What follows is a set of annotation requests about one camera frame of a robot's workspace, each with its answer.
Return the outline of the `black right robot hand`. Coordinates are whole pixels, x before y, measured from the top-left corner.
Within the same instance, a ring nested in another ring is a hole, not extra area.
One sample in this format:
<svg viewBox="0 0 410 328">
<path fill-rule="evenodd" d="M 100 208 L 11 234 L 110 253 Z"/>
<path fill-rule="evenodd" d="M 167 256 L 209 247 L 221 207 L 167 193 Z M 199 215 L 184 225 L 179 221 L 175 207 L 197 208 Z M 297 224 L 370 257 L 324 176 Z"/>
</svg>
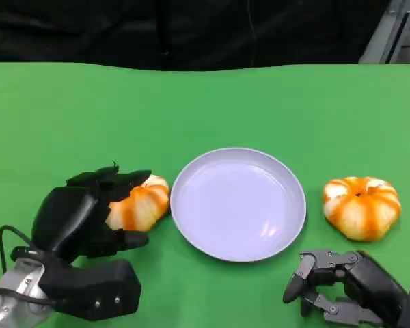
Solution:
<svg viewBox="0 0 410 328">
<path fill-rule="evenodd" d="M 300 299 L 302 317 L 318 309 L 330 323 L 395 327 L 407 298 L 406 290 L 366 252 L 324 249 L 300 253 L 282 301 Z"/>
</svg>

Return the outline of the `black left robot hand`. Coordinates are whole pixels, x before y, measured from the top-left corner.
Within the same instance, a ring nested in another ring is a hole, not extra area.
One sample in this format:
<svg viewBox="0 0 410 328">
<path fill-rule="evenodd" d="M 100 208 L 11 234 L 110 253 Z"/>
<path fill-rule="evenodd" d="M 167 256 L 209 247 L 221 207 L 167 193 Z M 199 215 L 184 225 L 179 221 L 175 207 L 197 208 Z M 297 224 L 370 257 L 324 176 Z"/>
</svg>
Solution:
<svg viewBox="0 0 410 328">
<path fill-rule="evenodd" d="M 146 233 L 111 228 L 106 220 L 110 204 L 125 200 L 150 175 L 149 170 L 121 173 L 114 164 L 69 178 L 42 201 L 31 230 L 34 247 L 71 263 L 78 256 L 113 256 L 147 245 Z"/>
</svg>

